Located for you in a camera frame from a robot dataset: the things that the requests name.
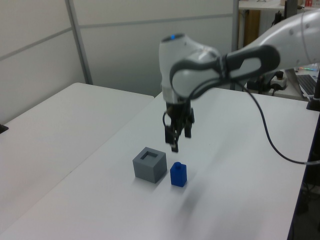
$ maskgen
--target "blue plastic block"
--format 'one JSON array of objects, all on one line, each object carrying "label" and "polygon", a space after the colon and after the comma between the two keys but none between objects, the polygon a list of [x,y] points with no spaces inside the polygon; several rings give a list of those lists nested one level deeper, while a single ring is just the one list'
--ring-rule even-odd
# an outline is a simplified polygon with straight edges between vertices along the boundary
[{"label": "blue plastic block", "polygon": [[187,165],[175,162],[170,169],[171,184],[183,187],[187,182]]}]

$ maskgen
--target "gray hollow block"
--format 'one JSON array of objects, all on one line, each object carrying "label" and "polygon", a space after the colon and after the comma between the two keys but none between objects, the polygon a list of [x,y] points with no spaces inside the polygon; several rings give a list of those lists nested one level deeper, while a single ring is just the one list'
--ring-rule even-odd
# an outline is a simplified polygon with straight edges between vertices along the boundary
[{"label": "gray hollow block", "polygon": [[145,147],[133,160],[137,178],[156,183],[167,171],[166,153]]}]

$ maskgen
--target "black cable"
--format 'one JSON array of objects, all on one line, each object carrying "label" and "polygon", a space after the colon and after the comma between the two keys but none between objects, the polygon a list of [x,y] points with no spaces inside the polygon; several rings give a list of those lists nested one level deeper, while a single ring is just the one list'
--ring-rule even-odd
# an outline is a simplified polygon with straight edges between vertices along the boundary
[{"label": "black cable", "polygon": [[275,88],[274,88],[273,91],[272,91],[271,96],[274,96],[276,91],[278,91],[278,89],[275,89]]},{"label": "black cable", "polygon": [[289,161],[289,162],[292,162],[292,163],[295,163],[295,164],[302,164],[302,165],[307,165],[307,166],[311,166],[311,165],[320,165],[320,160],[317,160],[317,161],[296,161],[296,160],[292,160],[288,157],[286,157],[285,155],[283,155],[274,145],[274,143],[271,141],[271,138],[270,138],[270,135],[269,135],[269,131],[268,131],[268,128],[267,128],[267,123],[266,123],[266,119],[265,119],[265,116],[264,116],[264,113],[258,103],[258,101],[256,100],[256,98],[244,87],[242,86],[240,83],[238,82],[235,82],[235,84],[237,84],[238,86],[240,86],[242,89],[244,89],[244,91],[246,93],[248,93],[250,95],[250,97],[253,99],[253,101],[255,102],[256,106],[258,107],[259,111],[260,111],[260,114],[261,114],[261,117],[262,117],[262,121],[263,121],[263,126],[264,126],[264,130],[265,130],[265,134],[266,134],[266,137],[268,138],[268,141],[271,145],[271,147],[275,150],[275,152],[277,154],[279,154],[282,158],[284,158],[285,160]]}]

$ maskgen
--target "square hole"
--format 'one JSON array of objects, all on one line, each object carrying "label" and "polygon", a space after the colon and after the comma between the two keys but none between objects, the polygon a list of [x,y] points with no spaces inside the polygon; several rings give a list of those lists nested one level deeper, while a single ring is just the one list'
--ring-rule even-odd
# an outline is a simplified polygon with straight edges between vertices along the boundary
[{"label": "square hole", "polygon": [[151,151],[146,151],[145,154],[141,157],[142,160],[150,161],[152,159],[155,159],[158,157],[158,154],[151,152]]}]

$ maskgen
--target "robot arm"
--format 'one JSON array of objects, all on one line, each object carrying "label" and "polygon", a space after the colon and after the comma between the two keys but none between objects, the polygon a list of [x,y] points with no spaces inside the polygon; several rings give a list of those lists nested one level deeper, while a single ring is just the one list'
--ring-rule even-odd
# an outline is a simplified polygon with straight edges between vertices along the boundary
[{"label": "robot arm", "polygon": [[178,152],[184,129],[191,137],[194,114],[191,100],[206,90],[230,82],[258,77],[270,71],[320,62],[320,9],[290,17],[248,46],[221,56],[209,46],[184,34],[165,38],[159,47],[165,114],[171,125],[165,127],[165,141]]}]

